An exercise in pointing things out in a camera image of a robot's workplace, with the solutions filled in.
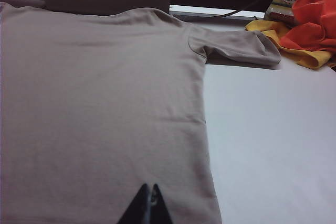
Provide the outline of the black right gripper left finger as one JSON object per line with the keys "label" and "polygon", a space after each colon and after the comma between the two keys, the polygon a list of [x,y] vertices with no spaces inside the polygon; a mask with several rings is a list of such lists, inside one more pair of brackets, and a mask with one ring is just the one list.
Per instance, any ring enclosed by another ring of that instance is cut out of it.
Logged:
{"label": "black right gripper left finger", "polygon": [[150,189],[143,184],[132,199],[125,213],[123,223],[150,223]]}

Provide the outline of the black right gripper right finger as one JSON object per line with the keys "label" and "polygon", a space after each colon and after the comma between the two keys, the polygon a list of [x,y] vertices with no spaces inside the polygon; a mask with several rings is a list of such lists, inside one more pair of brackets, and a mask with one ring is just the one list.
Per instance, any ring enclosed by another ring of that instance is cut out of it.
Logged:
{"label": "black right gripper right finger", "polygon": [[158,184],[154,184],[152,190],[152,223],[173,224]]}

